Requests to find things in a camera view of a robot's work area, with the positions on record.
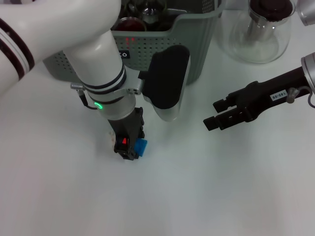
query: black label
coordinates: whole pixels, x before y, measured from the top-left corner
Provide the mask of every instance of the black label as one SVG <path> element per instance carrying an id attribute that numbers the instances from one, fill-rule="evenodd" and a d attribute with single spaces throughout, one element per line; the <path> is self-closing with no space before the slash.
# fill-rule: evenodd
<path id="1" fill-rule="evenodd" d="M 120 56 L 122 59 L 129 59 L 130 58 L 130 53 L 128 50 L 119 50 Z"/>

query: dark lid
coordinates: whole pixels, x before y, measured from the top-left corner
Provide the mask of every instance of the dark lid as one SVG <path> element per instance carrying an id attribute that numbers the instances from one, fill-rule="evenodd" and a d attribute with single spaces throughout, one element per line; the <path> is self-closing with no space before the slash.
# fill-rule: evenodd
<path id="1" fill-rule="evenodd" d="M 251 0 L 251 9 L 268 21 L 281 21 L 289 17 L 293 11 L 290 0 Z"/>

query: black stripe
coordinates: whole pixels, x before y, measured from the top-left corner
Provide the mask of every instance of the black stripe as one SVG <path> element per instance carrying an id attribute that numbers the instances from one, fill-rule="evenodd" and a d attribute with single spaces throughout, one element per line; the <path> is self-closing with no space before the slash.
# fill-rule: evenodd
<path id="1" fill-rule="evenodd" d="M 111 82 L 109 82 L 107 84 L 104 84 L 104 85 L 94 86 L 94 85 L 85 84 L 82 81 L 81 82 L 84 84 L 85 87 L 88 87 L 90 89 L 105 89 L 105 88 L 113 85 L 114 83 L 116 83 L 120 79 L 120 77 L 122 76 L 124 70 L 125 70 L 125 67 L 124 67 L 124 64 L 123 64 L 122 69 L 119 72 L 119 75 L 114 80 L 112 80 Z"/>
<path id="2" fill-rule="evenodd" d="M 94 102 L 97 102 L 97 103 L 103 104 L 103 105 L 113 104 L 113 103 L 118 102 L 118 101 L 120 101 L 120 100 L 123 99 L 123 97 L 119 97 L 119 98 L 117 98 L 117 99 L 115 99 L 115 100 L 112 100 L 112 101 L 109 101 L 109 102 L 100 102 L 100 101 L 97 101 L 97 100 L 93 99 L 91 96 L 90 96 L 90 98 L 91 98 Z"/>
<path id="3" fill-rule="evenodd" d="M 25 42 L 20 38 L 20 36 L 6 23 L 3 19 L 0 18 L 0 28 L 6 32 L 10 38 L 16 43 L 16 45 L 20 48 L 22 53 L 24 54 L 26 60 L 29 63 L 30 70 L 35 66 L 35 61 L 32 53 L 29 48 L 26 46 Z"/>
<path id="4" fill-rule="evenodd" d="M 16 72 L 19 75 L 19 80 L 22 79 L 22 77 L 25 74 L 22 64 L 20 63 L 16 55 L 11 51 L 11 49 L 1 39 L 0 39 L 0 50 L 3 52 L 3 54 L 6 55 L 6 57 L 14 66 Z"/>
<path id="5" fill-rule="evenodd" d="M 105 91 L 99 91 L 99 92 L 97 92 L 97 91 L 90 90 L 90 89 L 88 89 L 87 87 L 85 87 L 85 89 L 86 89 L 86 91 L 88 91 L 88 92 L 90 92 L 90 93 L 92 93 L 92 94 L 96 94 L 96 95 L 109 94 L 109 93 L 111 93 L 111 92 L 113 92 L 113 91 L 116 91 L 116 90 L 119 89 L 121 86 L 123 86 L 123 84 L 124 84 L 125 81 L 126 81 L 126 78 L 127 78 L 127 73 L 125 72 L 125 73 L 124 73 L 124 76 L 123 76 L 123 78 L 122 78 L 122 80 L 121 80 L 118 84 L 116 84 L 114 87 L 112 87 L 112 88 L 110 88 L 110 89 L 108 89 L 108 90 L 105 90 Z"/>

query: gray plastic basket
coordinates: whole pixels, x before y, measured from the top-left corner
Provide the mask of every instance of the gray plastic basket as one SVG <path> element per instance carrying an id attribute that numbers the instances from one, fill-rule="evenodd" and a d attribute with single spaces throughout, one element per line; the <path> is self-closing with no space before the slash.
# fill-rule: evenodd
<path id="1" fill-rule="evenodd" d="M 123 59 L 126 66 L 147 71 L 152 55 L 173 45 L 184 45 L 190 51 L 191 65 L 187 84 L 196 81 L 202 71 L 209 44 L 218 20 L 223 11 L 221 0 L 195 0 L 174 3 L 179 9 L 200 12 L 184 14 L 176 18 L 173 27 L 164 32 L 113 31 L 119 50 L 128 50 L 129 59 Z M 78 77 L 63 52 L 44 60 L 48 71 L 57 79 L 78 82 Z"/>

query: green indicator light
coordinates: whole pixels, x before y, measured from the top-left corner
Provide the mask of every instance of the green indicator light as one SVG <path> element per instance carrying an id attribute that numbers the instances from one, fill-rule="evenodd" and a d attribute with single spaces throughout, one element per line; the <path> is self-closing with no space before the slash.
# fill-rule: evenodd
<path id="1" fill-rule="evenodd" d="M 95 102 L 94 103 L 94 105 L 97 107 L 97 108 L 99 108 L 100 110 L 102 110 L 103 109 L 103 106 L 102 105 L 100 105 L 99 103 L 97 103 L 97 102 Z"/>

